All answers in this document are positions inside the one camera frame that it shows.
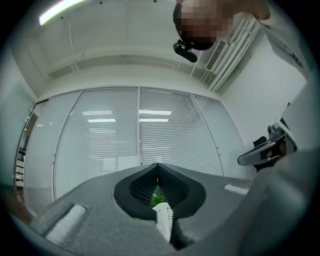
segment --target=fluorescent light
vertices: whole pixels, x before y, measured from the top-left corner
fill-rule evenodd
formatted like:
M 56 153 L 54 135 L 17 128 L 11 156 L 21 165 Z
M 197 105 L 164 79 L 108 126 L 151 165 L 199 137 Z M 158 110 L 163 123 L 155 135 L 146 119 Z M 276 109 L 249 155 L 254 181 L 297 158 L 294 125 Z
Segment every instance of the fluorescent light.
M 102 111 L 85 111 L 82 112 L 84 116 L 89 116 L 89 115 L 112 115 L 111 110 L 102 110 Z
M 44 14 L 42 14 L 39 17 L 39 23 L 42 26 L 45 24 L 48 20 L 50 20 L 52 17 L 56 16 L 58 13 L 64 11 L 65 9 L 68 9 L 71 6 L 74 6 L 80 2 L 83 2 L 85 0 L 63 0 L 53 7 L 51 7 L 49 10 L 47 10 Z
M 147 110 L 140 109 L 139 114 L 149 114 L 149 115 L 171 115 L 172 111 L 161 111 L 161 110 Z
M 116 130 L 109 130 L 109 129 L 101 129 L 101 128 L 89 128 L 90 133 L 108 133 L 108 134 L 115 134 Z
M 115 122 L 115 119 L 88 119 L 89 123 L 107 123 L 107 122 Z
M 140 122 L 168 122 L 169 119 L 140 119 Z

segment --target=dark hair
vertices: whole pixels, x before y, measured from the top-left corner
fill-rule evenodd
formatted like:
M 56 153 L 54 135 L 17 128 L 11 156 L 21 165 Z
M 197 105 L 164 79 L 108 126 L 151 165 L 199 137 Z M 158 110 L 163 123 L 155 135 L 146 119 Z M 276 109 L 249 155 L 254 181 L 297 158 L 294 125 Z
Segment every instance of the dark hair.
M 190 48 L 205 51 L 212 47 L 212 42 L 201 42 L 203 38 L 200 37 L 188 37 L 187 32 L 182 30 L 182 24 L 181 24 L 181 3 L 177 3 L 173 10 L 173 22 L 175 24 L 175 29 L 177 30 L 180 38 L 183 42 L 185 42 L 186 45 L 188 45 Z

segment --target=air vent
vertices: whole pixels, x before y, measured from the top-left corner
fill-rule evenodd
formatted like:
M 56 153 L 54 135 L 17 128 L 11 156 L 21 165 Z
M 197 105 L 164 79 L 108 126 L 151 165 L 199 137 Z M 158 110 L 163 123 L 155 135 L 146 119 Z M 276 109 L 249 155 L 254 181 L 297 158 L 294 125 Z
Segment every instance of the air vent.
M 216 69 L 217 65 L 219 64 L 219 61 L 224 56 L 228 47 L 229 47 L 229 44 L 227 43 L 227 41 L 220 40 L 219 43 L 217 44 L 216 48 L 214 49 L 210 60 L 206 64 L 205 69 L 213 72 Z

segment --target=wall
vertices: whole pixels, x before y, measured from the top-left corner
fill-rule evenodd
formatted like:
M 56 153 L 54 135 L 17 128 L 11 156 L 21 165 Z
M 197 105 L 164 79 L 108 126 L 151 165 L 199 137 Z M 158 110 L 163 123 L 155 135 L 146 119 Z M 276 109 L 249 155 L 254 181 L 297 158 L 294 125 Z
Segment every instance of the wall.
M 299 150 L 320 148 L 320 72 L 315 68 L 307 84 L 283 113 Z
M 297 69 L 273 53 L 261 31 L 250 48 L 252 58 L 221 96 L 247 151 L 261 136 L 268 138 L 268 125 L 306 83 Z
M 39 101 L 51 96 L 75 90 L 106 86 L 142 86 L 183 91 L 220 100 L 220 96 L 207 90 L 189 75 L 161 67 L 146 65 L 108 65 L 81 70 L 76 75 L 57 78 L 39 97 Z
M 173 51 L 173 44 L 179 39 L 172 21 L 175 0 L 108 0 L 103 4 L 83 1 L 43 26 L 39 15 L 59 1 L 38 2 L 10 37 L 17 65 L 37 96 L 53 82 L 57 71 L 70 70 L 74 59 L 93 66 L 108 59 L 104 57 L 114 61 L 118 56 L 120 63 L 121 56 L 140 56 L 142 60 L 156 57 L 166 59 L 169 66 L 182 62 L 190 67 L 190 61 Z M 214 47 L 202 53 L 198 67 L 205 66 L 213 50 Z
M 0 184 L 12 189 L 25 120 L 38 98 L 23 78 L 11 49 L 0 52 Z
M 214 139 L 224 176 L 251 179 L 250 168 L 240 166 L 237 162 L 238 157 L 245 153 L 245 148 L 224 106 L 221 102 L 206 97 L 194 98 Z

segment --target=white wall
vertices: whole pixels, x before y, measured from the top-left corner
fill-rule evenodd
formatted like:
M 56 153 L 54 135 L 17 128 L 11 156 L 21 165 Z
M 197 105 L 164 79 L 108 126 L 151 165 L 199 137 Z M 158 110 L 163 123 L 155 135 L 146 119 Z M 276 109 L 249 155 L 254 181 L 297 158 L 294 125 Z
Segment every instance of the white wall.
M 0 107 L 1 102 L 8 96 L 13 85 L 20 82 L 27 90 L 30 96 L 36 101 L 38 97 L 30 89 L 23 75 L 21 74 L 17 63 L 8 44 L 0 49 Z
M 0 52 L 0 185 L 5 188 L 14 186 L 20 138 L 37 99 L 5 45 Z
M 41 61 L 43 54 L 37 41 L 22 37 L 19 31 L 10 38 L 12 54 L 24 79 L 39 96 L 53 79 L 46 75 L 48 65 Z
M 226 109 L 216 100 L 198 96 L 194 98 L 214 139 L 224 176 L 251 179 L 250 168 L 240 166 L 237 162 L 238 157 L 245 153 L 245 148 Z
M 261 31 L 250 48 L 251 60 L 221 96 L 247 151 L 261 136 L 268 138 L 268 125 L 306 83 L 297 69 L 273 53 Z
M 220 96 L 208 91 L 203 83 L 182 72 L 146 65 L 108 65 L 81 70 L 79 75 L 72 73 L 57 78 L 40 95 L 39 101 L 75 90 L 107 86 L 163 88 L 220 100 Z

